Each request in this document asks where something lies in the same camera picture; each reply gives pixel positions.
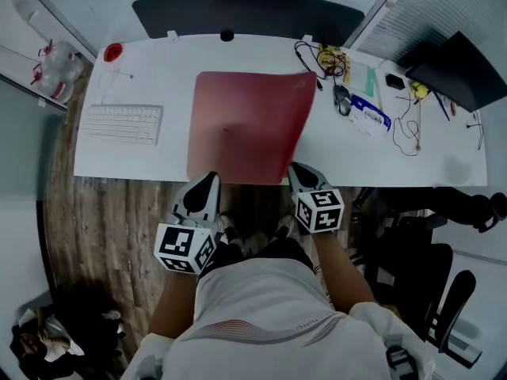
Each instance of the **black shorts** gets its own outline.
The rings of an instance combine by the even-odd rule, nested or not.
[[[200,273],[199,277],[202,279],[209,272],[212,272],[217,268],[223,268],[224,266],[229,266],[230,264],[243,262],[247,259],[257,259],[260,257],[271,259],[293,259],[305,264],[311,271],[314,269],[310,258],[304,252],[303,248],[301,248],[301,245],[297,242],[297,240],[285,237],[270,242],[265,248],[263,248],[262,251],[251,258],[244,257],[238,245],[227,245],[220,242],[208,265]]]

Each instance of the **black and white marker cube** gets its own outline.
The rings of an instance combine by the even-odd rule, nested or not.
[[[312,234],[340,228],[343,210],[337,188],[295,195],[295,216]]]
[[[153,254],[167,270],[199,275],[215,249],[207,228],[158,224]]]

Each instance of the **white keyboard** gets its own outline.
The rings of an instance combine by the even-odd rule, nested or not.
[[[157,145],[161,105],[103,104],[83,109],[79,130],[103,141]]]

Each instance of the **blue and white package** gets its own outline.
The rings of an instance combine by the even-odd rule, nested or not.
[[[350,97],[349,119],[359,131],[369,135],[383,136],[391,129],[391,119],[376,106],[361,97]]]

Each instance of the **pink desk mat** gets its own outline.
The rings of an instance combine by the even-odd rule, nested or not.
[[[279,184],[314,100],[317,75],[203,72],[197,76],[187,175]]]

